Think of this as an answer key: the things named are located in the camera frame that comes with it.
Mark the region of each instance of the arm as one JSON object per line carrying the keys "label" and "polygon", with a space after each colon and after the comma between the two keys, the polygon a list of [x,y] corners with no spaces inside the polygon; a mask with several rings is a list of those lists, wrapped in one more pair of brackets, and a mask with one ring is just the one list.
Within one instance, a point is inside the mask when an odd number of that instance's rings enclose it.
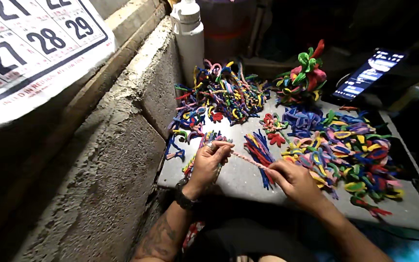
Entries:
{"label": "arm", "polygon": [[271,164],[270,169],[269,174],[284,193],[302,209],[319,218],[337,241],[345,261],[392,261],[321,193],[308,170],[284,160]]}
{"label": "arm", "polygon": [[[208,146],[201,147],[195,156],[192,176],[183,187],[182,193],[190,200],[196,200],[216,179],[218,164],[227,163],[233,144],[214,141],[217,151]],[[133,262],[171,262],[182,247],[189,230],[191,212],[181,208],[175,201],[158,219],[140,242]]]}

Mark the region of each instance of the black cable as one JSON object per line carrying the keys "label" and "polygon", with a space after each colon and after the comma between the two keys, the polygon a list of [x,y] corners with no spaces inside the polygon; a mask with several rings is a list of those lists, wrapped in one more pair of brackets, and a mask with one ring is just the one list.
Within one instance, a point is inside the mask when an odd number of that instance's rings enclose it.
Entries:
{"label": "black cable", "polygon": [[382,228],[379,228],[379,227],[374,227],[374,228],[375,228],[375,229],[379,229],[379,230],[381,230],[381,231],[384,231],[384,232],[386,232],[386,233],[388,233],[388,234],[390,234],[390,235],[393,235],[393,236],[398,237],[398,238],[401,238],[401,239],[411,240],[411,241],[419,241],[419,239],[418,239],[418,238],[413,238],[413,237],[406,237],[406,236],[397,235],[397,234],[395,234],[394,232],[392,232],[392,231],[390,231],[390,230],[382,229]]}
{"label": "black cable", "polygon": [[358,228],[358,229],[360,229],[360,231],[364,231],[364,229],[369,229],[369,228],[372,228],[372,229],[379,229],[379,230],[381,230],[381,231],[383,231],[383,232],[386,232],[387,234],[389,234],[389,235],[393,235],[393,236],[395,236],[395,237],[398,237],[398,238],[400,238],[400,239],[404,239],[404,240],[411,240],[411,241],[419,241],[419,238],[413,238],[413,237],[406,237],[406,236],[402,236],[402,235],[398,235],[398,234],[396,234],[396,233],[394,233],[394,232],[392,232],[392,231],[390,231],[390,230],[387,230],[387,229],[383,229],[383,228],[380,228],[380,227],[376,227],[376,226],[373,226],[373,225],[363,225],[362,227],[359,227],[354,221],[351,221],[351,223],[356,227],[356,228]]}

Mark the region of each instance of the hand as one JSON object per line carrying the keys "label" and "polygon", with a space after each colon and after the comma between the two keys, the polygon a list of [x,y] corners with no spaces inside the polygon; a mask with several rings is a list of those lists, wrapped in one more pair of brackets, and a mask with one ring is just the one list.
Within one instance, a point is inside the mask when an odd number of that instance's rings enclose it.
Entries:
{"label": "hand", "polygon": [[278,160],[269,168],[268,173],[274,182],[303,210],[319,216],[323,210],[334,208],[306,168],[285,160]]}
{"label": "hand", "polygon": [[234,147],[234,144],[224,141],[213,141],[212,144],[216,147],[215,152],[209,146],[203,146],[196,152],[192,176],[182,189],[182,193],[190,200],[197,199],[216,180],[218,164],[227,163],[231,148]]}

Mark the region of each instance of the white bottle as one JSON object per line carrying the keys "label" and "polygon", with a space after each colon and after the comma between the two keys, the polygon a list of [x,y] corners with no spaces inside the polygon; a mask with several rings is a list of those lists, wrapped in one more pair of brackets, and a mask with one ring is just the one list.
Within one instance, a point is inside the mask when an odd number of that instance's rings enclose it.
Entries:
{"label": "white bottle", "polygon": [[187,87],[194,87],[193,70],[195,66],[203,68],[205,50],[200,6],[195,0],[183,0],[175,4],[171,21]]}

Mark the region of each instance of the person's left hand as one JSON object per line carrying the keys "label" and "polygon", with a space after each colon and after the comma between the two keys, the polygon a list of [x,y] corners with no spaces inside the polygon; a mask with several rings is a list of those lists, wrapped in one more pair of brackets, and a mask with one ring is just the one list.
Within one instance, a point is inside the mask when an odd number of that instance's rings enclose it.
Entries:
{"label": "person's left hand", "polygon": [[209,146],[203,146],[196,152],[193,162],[192,176],[182,189],[182,193],[189,199],[195,200],[215,181],[218,175],[218,164],[227,163],[231,148],[234,144],[224,141],[213,141],[215,151]]}

